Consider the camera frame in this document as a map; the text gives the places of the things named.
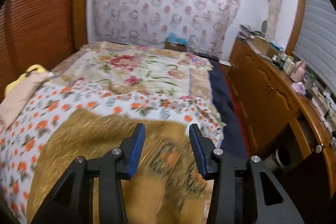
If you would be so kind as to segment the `cardboard box on cabinet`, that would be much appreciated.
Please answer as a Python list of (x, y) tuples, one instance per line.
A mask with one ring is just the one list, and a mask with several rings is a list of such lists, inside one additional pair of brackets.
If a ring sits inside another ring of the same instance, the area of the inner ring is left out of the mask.
[(259, 36), (254, 37), (252, 40), (252, 47), (258, 54), (265, 55), (270, 58), (279, 54), (279, 51), (276, 50), (276, 48), (272, 46), (270, 42)]

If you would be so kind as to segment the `circle patterned sheer curtain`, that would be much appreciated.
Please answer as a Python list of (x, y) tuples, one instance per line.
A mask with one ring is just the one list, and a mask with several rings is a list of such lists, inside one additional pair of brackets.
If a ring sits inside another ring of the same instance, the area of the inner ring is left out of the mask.
[(174, 35), (192, 51), (222, 58), (241, 0), (93, 0), (97, 40), (163, 46)]

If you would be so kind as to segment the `navy blue blanket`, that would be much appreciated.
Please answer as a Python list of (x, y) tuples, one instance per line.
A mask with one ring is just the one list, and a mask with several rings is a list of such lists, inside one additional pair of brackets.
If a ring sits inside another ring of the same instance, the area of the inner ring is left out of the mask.
[(221, 121), (226, 124), (222, 129), (224, 139), (220, 147), (232, 156), (246, 159), (248, 154), (226, 79), (220, 64), (213, 60), (210, 60), (210, 63), (213, 66), (209, 71), (213, 104), (220, 114)]

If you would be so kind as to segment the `wooden louvered wardrobe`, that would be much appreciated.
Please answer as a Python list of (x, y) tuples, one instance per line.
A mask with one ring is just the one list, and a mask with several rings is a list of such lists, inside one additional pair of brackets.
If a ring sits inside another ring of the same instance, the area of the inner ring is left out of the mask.
[(1, 0), (1, 93), (35, 64), (53, 69), (88, 43), (87, 0)]

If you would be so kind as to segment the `grey window blind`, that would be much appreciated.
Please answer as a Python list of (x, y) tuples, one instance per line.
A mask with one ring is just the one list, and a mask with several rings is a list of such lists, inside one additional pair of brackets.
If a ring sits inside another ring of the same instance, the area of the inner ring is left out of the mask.
[(335, 93), (335, 8), (329, 0), (306, 0), (294, 55)]

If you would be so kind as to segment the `white bottle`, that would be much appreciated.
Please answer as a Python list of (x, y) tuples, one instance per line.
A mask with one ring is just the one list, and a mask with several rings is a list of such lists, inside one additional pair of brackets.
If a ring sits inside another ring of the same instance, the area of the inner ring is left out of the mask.
[(287, 76), (289, 76), (295, 66), (295, 63), (292, 59), (286, 60), (284, 62), (283, 70)]

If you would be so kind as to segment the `yellow plush toy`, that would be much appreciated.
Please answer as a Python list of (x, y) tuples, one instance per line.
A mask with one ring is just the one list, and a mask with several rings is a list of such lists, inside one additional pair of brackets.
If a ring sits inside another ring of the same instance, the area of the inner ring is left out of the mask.
[(26, 69), (25, 73), (20, 75), (15, 81), (13, 81), (12, 83), (8, 84), (7, 87), (5, 87), (4, 96), (6, 97), (7, 93), (10, 92), (15, 87), (15, 85), (19, 84), (22, 80), (29, 77), (32, 72), (43, 73), (48, 71), (39, 64), (31, 65)]

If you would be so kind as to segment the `wooden sideboard cabinet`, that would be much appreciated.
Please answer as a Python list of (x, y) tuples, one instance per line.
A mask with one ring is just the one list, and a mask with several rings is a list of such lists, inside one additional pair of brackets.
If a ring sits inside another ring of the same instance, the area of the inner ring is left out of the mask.
[(335, 149), (330, 148), (330, 132), (306, 97), (291, 88), (290, 78), (236, 39), (230, 55), (232, 68), (228, 80), (238, 102), (247, 138), (254, 152), (264, 152), (289, 126), (299, 151), (306, 159), (318, 145), (329, 180), (335, 193)]

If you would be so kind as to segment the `beige pillow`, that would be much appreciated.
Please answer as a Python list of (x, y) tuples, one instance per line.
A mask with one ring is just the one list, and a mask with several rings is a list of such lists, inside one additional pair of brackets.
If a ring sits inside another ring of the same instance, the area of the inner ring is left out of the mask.
[(5, 129), (8, 129), (15, 122), (33, 94), (52, 76), (53, 73), (51, 72), (38, 73), (34, 71), (7, 93), (1, 103), (1, 121)]

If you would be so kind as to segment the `pink tissue pack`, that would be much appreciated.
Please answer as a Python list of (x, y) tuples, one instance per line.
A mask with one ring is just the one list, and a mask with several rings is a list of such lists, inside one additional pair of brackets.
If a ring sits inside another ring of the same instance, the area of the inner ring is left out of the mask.
[(304, 86), (304, 84), (302, 82), (299, 82), (299, 83), (292, 83), (291, 84), (291, 88), (292, 90), (301, 95), (301, 96), (305, 96), (306, 95), (306, 88)]

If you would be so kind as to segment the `box with blue cloth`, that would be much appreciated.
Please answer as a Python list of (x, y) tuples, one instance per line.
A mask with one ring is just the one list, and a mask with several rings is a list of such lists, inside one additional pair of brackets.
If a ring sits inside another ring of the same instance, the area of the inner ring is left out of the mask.
[(180, 38), (176, 36), (175, 33), (170, 32), (168, 37), (165, 40), (165, 49), (173, 50), (178, 52), (187, 51), (188, 40), (185, 38)]

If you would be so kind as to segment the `floral cream blanket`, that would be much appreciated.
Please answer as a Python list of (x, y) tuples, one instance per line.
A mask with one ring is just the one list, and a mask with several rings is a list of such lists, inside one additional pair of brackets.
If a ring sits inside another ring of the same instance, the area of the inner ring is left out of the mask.
[(114, 94), (146, 92), (174, 100), (211, 100), (210, 61), (187, 52), (112, 42), (87, 44), (57, 65), (53, 82), (71, 86), (78, 80), (98, 83)]

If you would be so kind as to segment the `brown gold patterned garment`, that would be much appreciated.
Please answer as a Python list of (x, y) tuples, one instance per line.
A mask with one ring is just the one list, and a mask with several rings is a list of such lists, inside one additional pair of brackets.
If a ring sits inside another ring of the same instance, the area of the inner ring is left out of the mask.
[(28, 223), (205, 223), (212, 188), (180, 122), (87, 110), (43, 146)]

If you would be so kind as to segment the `pile of folded cloths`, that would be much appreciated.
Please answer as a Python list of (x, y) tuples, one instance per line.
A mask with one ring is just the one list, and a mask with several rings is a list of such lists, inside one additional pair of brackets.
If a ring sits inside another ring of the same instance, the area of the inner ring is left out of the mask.
[(240, 24), (240, 31), (236, 36), (241, 41), (253, 40), (256, 37), (264, 38), (264, 32), (257, 30), (250, 25)]

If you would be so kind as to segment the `pink kettle jug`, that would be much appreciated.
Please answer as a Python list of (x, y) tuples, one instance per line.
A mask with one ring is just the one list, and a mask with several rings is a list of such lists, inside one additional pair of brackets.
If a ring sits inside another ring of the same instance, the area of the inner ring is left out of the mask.
[(306, 68), (306, 62), (305, 61), (298, 61), (296, 62), (293, 70), (290, 74), (290, 79), (294, 83), (299, 83), (303, 80), (303, 77), (305, 75), (305, 68)]

